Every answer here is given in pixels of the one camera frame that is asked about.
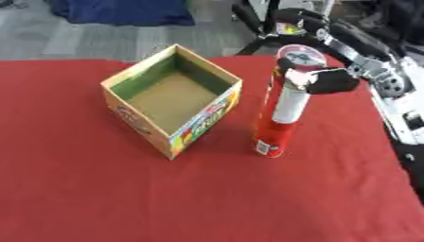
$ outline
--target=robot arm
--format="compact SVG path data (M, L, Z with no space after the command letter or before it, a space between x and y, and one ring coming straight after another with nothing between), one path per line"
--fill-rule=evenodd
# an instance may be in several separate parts
M318 48L345 65L344 70L322 70L315 73L316 77L310 74L306 78L308 92L349 91L356 86L356 79L364 79L391 135L405 145L424 144L424 68L400 48L390 47L343 21L332 22L304 9L282 9L274 18L305 30L300 36L280 36L283 44Z

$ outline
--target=black equipment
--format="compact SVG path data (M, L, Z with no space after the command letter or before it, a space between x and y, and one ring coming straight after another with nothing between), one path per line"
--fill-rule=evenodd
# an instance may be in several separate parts
M13 0L0 0L0 8L5 8L13 5Z
M267 14L263 22L257 17L249 0L238 0L238 2L233 5L232 11L236 17L256 34L256 39L240 50L238 55L252 55L264 45L277 43L275 35L273 35L272 32L275 27L273 13L278 9L279 2L280 0L269 1Z

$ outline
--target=can label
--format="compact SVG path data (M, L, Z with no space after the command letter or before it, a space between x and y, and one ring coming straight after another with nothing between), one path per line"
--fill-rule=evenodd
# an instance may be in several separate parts
M271 148L271 146L266 144L265 142L263 142L261 140L257 141L256 151L259 154L268 155L268 152L270 152L270 148Z
M273 121L279 124L297 122L308 104L310 94L284 85L273 113Z

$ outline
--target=chair leg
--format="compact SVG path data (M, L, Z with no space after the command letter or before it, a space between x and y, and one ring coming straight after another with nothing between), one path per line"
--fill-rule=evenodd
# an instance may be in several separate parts
M257 52L267 41L262 39L255 39L251 43L247 44L242 50L240 50L236 56L251 56Z

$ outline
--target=cardboard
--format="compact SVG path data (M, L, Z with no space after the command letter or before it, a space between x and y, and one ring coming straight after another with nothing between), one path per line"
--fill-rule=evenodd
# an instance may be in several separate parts
M237 105L241 83L175 44L101 86L109 108L174 159Z

